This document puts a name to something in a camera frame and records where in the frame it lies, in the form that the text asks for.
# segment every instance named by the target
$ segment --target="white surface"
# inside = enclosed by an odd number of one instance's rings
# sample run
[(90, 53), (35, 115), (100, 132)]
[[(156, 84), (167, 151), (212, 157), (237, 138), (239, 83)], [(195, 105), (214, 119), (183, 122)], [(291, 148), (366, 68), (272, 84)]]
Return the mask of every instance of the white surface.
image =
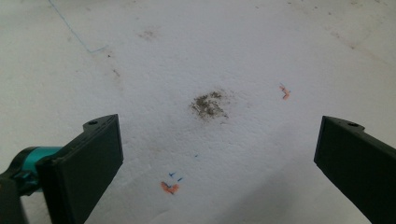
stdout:
[[(118, 113), (124, 164), (87, 223), (369, 223), (313, 157), (323, 115), (396, 147), (394, 1), (53, 3), (82, 43), (47, 0), (0, 6), (1, 170)], [(220, 90), (228, 118), (200, 119)]]

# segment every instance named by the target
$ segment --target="scratch mark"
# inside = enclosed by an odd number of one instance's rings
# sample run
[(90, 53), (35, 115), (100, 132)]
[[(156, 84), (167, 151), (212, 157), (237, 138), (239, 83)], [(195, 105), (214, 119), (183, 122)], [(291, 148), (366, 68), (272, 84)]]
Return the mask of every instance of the scratch mark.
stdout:
[(104, 46), (102, 48), (99, 48), (99, 49), (94, 49), (94, 50), (89, 49), (87, 47), (87, 45), (85, 44), (85, 42), (82, 41), (82, 39), (79, 37), (79, 35), (73, 30), (73, 28), (71, 27), (70, 23), (66, 20), (64, 15), (59, 11), (59, 9), (55, 6), (55, 4), (53, 4), (52, 0), (49, 0), (49, 3), (52, 5), (53, 9), (55, 9), (55, 11), (58, 13), (58, 15), (64, 21), (64, 24), (69, 28), (70, 32), (74, 35), (74, 37), (84, 47), (85, 50), (87, 50), (89, 53), (95, 53), (95, 52), (101, 51), (102, 49), (107, 48), (107, 45), (106, 45), (106, 46)]
[(286, 87), (282, 83), (280, 83), (279, 88), (285, 93), (283, 99), (287, 100), (290, 97), (290, 91), (286, 90)]
[(171, 194), (175, 194), (179, 189), (178, 184), (172, 186), (172, 185), (167, 185), (165, 182), (161, 182), (161, 187), (163, 188), (163, 191)]
[(154, 218), (152, 218), (150, 220), (150, 222), (148, 222), (148, 223), (161, 223), (160, 220), (163, 220), (163, 215), (165, 215), (168, 212), (169, 212), (169, 210), (165, 210), (165, 211), (160, 212), (158, 215), (156, 215)]

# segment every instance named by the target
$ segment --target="dirt spot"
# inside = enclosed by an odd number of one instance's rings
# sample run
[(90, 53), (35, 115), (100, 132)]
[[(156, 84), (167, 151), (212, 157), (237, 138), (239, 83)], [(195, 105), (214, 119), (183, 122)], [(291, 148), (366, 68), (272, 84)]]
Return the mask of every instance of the dirt spot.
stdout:
[(138, 36), (140, 38), (147, 40), (147, 41), (152, 41), (152, 40), (158, 38), (159, 33), (158, 33), (158, 29), (147, 29), (143, 33), (138, 34)]
[(361, 3), (361, 0), (351, 0), (350, 5), (355, 6), (356, 8), (361, 8), (363, 7), (363, 4)]
[(226, 96), (224, 92), (212, 91), (209, 94), (195, 98), (191, 103), (191, 108), (204, 120), (219, 117), (228, 118), (227, 114), (220, 107), (225, 99)]
[(133, 7), (135, 4), (136, 4), (136, 1), (134, 0), (134, 1), (128, 1), (125, 4), (122, 4), (121, 6), (122, 6), (122, 8)]
[(337, 39), (339, 39), (341, 37), (337, 32), (334, 32), (334, 31), (331, 32), (331, 35), (337, 37)]

